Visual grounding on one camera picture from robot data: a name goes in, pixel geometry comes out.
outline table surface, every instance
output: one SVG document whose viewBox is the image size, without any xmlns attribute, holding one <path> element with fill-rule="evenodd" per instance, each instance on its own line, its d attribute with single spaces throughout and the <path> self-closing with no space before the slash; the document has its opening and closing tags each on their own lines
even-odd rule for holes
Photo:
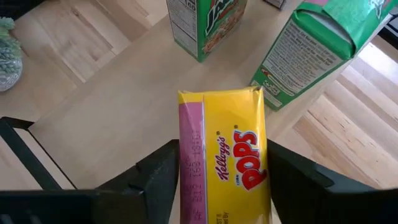
<svg viewBox="0 0 398 224">
<path fill-rule="evenodd" d="M 299 2 L 280 12 L 249 1 L 240 27 L 203 63 L 174 42 L 165 17 L 30 131 L 78 188 L 97 187 L 178 138 L 177 90 L 247 86 Z M 267 137 L 277 142 L 346 65 L 282 110 L 266 108 Z"/>
</svg>

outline cardboard box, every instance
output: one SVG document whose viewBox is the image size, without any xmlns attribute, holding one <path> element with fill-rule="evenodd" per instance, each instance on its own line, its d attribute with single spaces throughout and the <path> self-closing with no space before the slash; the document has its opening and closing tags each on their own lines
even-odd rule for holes
<svg viewBox="0 0 398 224">
<path fill-rule="evenodd" d="M 269 4 L 277 7 L 278 9 L 282 9 L 286 3 L 286 0 L 265 0 Z"/>
<path fill-rule="evenodd" d="M 306 0 L 293 12 L 257 69 L 279 110 L 353 58 L 398 0 Z"/>
<path fill-rule="evenodd" d="M 178 93 L 181 224 L 269 224 L 264 96 Z"/>
<path fill-rule="evenodd" d="M 243 16 L 247 0 L 167 0 L 175 41 L 202 62 Z"/>
</svg>

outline plant pot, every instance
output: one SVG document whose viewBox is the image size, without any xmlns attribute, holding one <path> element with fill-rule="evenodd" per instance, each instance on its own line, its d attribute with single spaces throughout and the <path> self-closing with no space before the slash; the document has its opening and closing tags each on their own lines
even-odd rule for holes
<svg viewBox="0 0 398 224">
<path fill-rule="evenodd" d="M 22 59 L 9 61 L 8 63 L 14 63 L 19 69 L 12 73 L 1 73 L 0 72 L 0 92 L 9 90 L 13 87 L 22 75 Z"/>
</svg>

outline nutrition facts label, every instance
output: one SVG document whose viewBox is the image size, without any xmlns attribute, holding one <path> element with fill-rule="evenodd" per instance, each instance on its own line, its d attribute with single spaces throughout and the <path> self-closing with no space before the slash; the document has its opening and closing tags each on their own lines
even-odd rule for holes
<svg viewBox="0 0 398 224">
<path fill-rule="evenodd" d="M 167 6 L 174 38 L 197 57 L 197 0 L 167 0 Z"/>
<path fill-rule="evenodd" d="M 268 71 L 291 95 L 299 93 L 342 62 L 336 54 L 288 21 L 264 63 Z"/>
</svg>

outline kellogg's logo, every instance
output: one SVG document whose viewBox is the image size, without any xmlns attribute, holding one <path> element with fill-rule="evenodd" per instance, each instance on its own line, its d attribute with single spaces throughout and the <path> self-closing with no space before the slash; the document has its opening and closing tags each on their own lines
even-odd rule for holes
<svg viewBox="0 0 398 224">
<path fill-rule="evenodd" d="M 229 145 L 225 143 L 224 137 L 218 137 L 217 139 L 220 154 L 216 155 L 216 172 L 220 180 L 227 181 L 229 179 L 227 158 L 229 157 Z"/>
<path fill-rule="evenodd" d="M 217 141 L 219 145 L 219 154 L 216 158 L 216 173 L 220 180 L 229 180 L 228 157 L 233 153 L 237 159 L 236 170 L 237 185 L 243 184 L 246 190 L 251 190 L 255 186 L 261 184 L 267 177 L 266 170 L 260 170 L 261 160 L 259 150 L 255 148 L 257 145 L 257 136 L 252 131 L 235 130 L 233 133 L 234 146 L 232 152 L 230 146 L 226 144 L 224 137 L 219 136 Z"/>
</svg>

